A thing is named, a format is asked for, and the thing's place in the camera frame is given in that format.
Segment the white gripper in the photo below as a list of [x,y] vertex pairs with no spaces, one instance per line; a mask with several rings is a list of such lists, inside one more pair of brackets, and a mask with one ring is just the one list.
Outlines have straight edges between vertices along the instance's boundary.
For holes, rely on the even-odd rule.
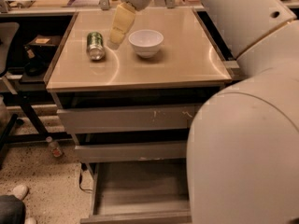
[[135,10],[139,11],[150,4],[150,0],[121,0],[117,5],[107,45],[111,49],[117,49],[135,22]]

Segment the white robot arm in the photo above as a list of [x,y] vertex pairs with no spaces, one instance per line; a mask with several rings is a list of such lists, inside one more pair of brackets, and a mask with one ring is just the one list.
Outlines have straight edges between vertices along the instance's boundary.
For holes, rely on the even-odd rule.
[[245,79],[192,121],[192,224],[298,224],[299,21],[280,0],[200,0]]

